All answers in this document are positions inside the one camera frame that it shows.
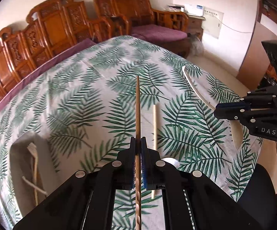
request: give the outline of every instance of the person's leg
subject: person's leg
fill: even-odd
[[[238,204],[256,219],[263,229],[271,228],[277,215],[277,203],[271,178],[262,165],[256,165]]]

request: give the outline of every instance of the purple seat cushion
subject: purple seat cushion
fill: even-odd
[[[133,27],[132,36],[154,44],[178,41],[187,38],[185,32],[154,24]]]

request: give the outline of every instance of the wooden chopstick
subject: wooden chopstick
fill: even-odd
[[[156,120],[156,105],[153,105],[153,149],[157,150],[157,120]],[[151,191],[151,199],[154,199],[155,190]]]
[[[136,230],[141,230],[141,100],[138,76],[136,77],[135,139],[135,217]]]

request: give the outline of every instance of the wire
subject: wire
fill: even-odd
[[[221,24],[223,24],[223,23],[222,23],[217,17],[215,17],[214,15],[212,15],[212,14],[209,14],[209,15],[213,16],[214,18],[216,18],[216,20],[218,20]],[[233,29],[233,28],[227,26],[226,24],[223,24],[223,25],[226,26],[227,28],[230,28],[230,29],[233,30],[233,31],[236,31],[236,32],[239,32],[239,33],[242,33],[242,34],[252,34],[252,32],[242,32],[242,31],[235,30],[235,29]]]

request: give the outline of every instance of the baseboard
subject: baseboard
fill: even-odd
[[[208,58],[209,60],[212,60],[216,64],[220,65],[223,69],[225,69],[228,73],[230,73],[232,76],[236,77],[238,74],[238,71],[235,70],[232,66],[230,66],[227,62],[225,62],[223,59],[219,58],[215,54],[204,50],[203,56]]]

